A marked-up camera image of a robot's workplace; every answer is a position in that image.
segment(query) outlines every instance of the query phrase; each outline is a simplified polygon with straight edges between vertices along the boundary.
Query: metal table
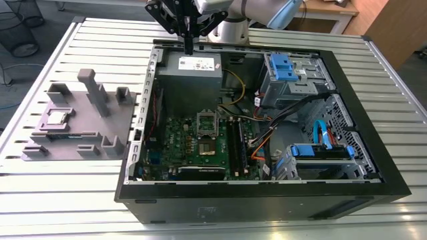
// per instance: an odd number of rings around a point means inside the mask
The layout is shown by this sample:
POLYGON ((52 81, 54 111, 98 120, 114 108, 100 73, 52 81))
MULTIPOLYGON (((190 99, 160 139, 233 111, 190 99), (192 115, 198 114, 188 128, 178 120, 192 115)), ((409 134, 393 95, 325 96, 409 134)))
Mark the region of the metal table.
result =
POLYGON ((252 45, 330 50, 409 185, 412 195, 337 220, 141 225, 113 202, 121 161, 20 159, 45 109, 52 82, 97 72, 105 90, 141 92, 153 39, 173 39, 154 22, 86 18, 73 22, 0 137, 0 237, 68 239, 420 240, 427 236, 427 114, 370 42, 358 36, 249 30, 252 45))

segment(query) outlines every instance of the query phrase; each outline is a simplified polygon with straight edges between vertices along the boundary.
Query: power supply label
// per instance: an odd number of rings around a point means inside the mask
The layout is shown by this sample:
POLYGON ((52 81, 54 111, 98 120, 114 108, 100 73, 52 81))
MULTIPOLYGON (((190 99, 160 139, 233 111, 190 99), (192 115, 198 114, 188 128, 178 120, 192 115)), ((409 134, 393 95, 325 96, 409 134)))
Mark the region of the power supply label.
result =
POLYGON ((182 56, 178 58, 178 70, 214 71, 214 60, 212 57, 182 56))

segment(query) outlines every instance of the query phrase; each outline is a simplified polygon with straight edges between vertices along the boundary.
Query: blue cable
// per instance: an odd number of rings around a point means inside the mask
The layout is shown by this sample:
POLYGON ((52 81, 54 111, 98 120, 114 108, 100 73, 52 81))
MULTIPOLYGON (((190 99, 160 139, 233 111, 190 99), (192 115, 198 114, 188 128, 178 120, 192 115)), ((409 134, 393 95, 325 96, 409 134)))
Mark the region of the blue cable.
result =
POLYGON ((20 104, 21 103, 17 103, 17 104, 14 104, 12 106, 0 107, 0 110, 13 108, 13 107, 18 106, 20 104))
POLYGON ((332 149, 332 145, 329 143, 326 123, 322 120, 316 120, 313 122, 312 141, 313 141, 314 144, 318 143, 318 134, 317 134, 318 125, 320 125, 320 128, 321 128, 321 141, 322 141, 322 144, 325 145, 325 149, 332 149))

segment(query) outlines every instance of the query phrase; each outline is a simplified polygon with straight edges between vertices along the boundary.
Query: wooden desk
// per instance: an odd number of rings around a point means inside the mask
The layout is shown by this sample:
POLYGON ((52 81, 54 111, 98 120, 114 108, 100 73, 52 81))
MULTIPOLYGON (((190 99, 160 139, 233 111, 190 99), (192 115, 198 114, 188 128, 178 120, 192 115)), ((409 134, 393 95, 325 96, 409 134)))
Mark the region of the wooden desk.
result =
MULTIPOLYGON (((334 5, 333 2, 326 2, 322 0, 309 0, 305 2, 306 4, 306 15, 305 19, 317 19, 317 20, 329 20, 334 21, 332 23, 332 27, 329 27, 329 24, 325 23, 324 28, 332 28, 329 33, 330 34, 341 34, 345 30, 345 27, 352 19, 353 16, 358 14, 357 9, 350 4, 350 2, 346 4, 346 7, 340 7, 334 5)), ((304 5, 301 4, 298 7, 298 12, 294 15, 296 18, 301 18, 304 13, 304 5)), ((321 21, 306 21, 306 27, 304 27, 302 31, 313 31, 316 32, 316 29, 318 29, 318 26, 313 26, 316 24, 321 25, 321 21)))

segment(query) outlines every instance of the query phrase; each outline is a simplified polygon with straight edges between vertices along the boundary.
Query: ram slot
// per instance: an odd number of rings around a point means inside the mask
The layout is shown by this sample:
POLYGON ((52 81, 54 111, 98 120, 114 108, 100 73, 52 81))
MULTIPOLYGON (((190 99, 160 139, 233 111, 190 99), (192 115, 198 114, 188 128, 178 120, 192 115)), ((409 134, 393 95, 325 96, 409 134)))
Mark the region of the ram slot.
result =
POLYGON ((232 176, 238 177, 244 174, 244 162, 246 159, 244 157, 244 138, 240 122, 233 119, 226 121, 226 145, 228 145, 228 163, 229 163, 229 173, 232 176))

